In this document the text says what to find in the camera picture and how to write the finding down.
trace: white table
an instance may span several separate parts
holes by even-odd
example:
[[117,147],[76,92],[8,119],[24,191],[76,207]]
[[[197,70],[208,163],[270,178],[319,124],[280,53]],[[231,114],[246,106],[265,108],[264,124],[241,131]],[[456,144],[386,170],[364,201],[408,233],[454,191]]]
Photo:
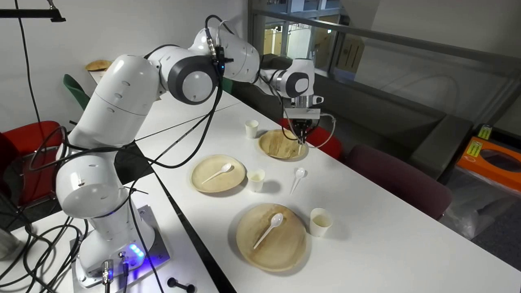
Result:
[[[237,103],[215,114],[205,145],[187,168],[154,168],[237,292],[519,293],[521,272],[324,154],[311,150],[296,163],[265,157],[257,142],[244,136],[251,118],[260,129],[277,127]],[[156,157],[185,129],[189,126],[171,129],[138,145],[145,155]],[[200,131],[189,136],[161,162],[185,158],[198,136]],[[247,171],[265,170],[270,191],[254,194],[246,188],[229,197],[198,194],[189,184],[190,170],[208,155],[234,157]],[[309,175],[288,196],[298,167]],[[324,207],[335,225],[322,240],[311,237],[311,254],[301,271],[267,274],[246,264],[233,246],[237,215],[255,204],[286,206],[303,223],[311,209]]]

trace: gray floor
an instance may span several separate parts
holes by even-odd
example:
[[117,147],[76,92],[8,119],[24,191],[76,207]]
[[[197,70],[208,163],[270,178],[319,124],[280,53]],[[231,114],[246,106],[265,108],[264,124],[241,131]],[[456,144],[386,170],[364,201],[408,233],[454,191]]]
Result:
[[521,193],[454,170],[441,223],[521,271]]

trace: table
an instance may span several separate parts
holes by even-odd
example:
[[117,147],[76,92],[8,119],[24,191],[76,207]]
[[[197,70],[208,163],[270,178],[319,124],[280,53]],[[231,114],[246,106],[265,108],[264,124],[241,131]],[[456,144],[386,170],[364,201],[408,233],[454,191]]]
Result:
[[[262,131],[277,126],[239,101],[229,103],[216,111],[205,144],[187,167],[179,170],[154,167],[154,171],[236,292],[519,293],[521,272],[322,152],[311,149],[304,160],[293,163],[265,157],[255,140],[246,139],[244,123],[257,119]],[[138,147],[146,157],[158,157],[194,124],[185,121],[197,116],[198,113],[179,114],[179,121],[172,123],[169,121],[172,113],[153,108],[146,127],[138,134],[141,137]],[[200,134],[202,127],[159,162],[184,160]],[[264,170],[268,176],[267,193],[255,194],[246,186],[228,197],[198,194],[190,188],[189,178],[197,162],[208,155],[234,157],[247,171]],[[309,175],[290,196],[293,171],[299,167]],[[181,276],[179,282],[194,284],[198,292],[216,292],[154,178],[143,178],[137,188],[150,193],[135,202],[151,207],[172,256],[159,269],[161,280]],[[322,207],[334,215],[335,223],[325,238],[309,237],[311,253],[298,272],[267,274],[246,264],[233,243],[239,215],[257,204],[286,206],[303,223],[307,222],[311,209]],[[67,279],[62,289],[70,292],[71,279]],[[148,277],[128,292],[154,290],[154,280]]]

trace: orange object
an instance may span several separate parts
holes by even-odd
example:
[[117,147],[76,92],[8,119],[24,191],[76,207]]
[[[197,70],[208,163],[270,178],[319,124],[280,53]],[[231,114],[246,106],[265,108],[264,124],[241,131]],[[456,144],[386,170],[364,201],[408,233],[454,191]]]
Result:
[[457,167],[521,193],[521,154],[472,137]]

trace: paper cup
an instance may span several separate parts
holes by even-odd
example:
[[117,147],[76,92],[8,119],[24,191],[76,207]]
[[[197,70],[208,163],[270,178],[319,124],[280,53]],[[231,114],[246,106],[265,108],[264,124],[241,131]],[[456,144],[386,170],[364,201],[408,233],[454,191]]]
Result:
[[249,137],[249,139],[257,139],[259,121],[251,119],[251,121],[246,121],[244,126],[246,126],[246,137]]
[[332,227],[332,215],[324,209],[312,209],[309,217],[309,233],[312,237],[324,237]]
[[249,176],[251,191],[262,193],[264,181],[265,181],[265,173],[262,170],[252,173]]

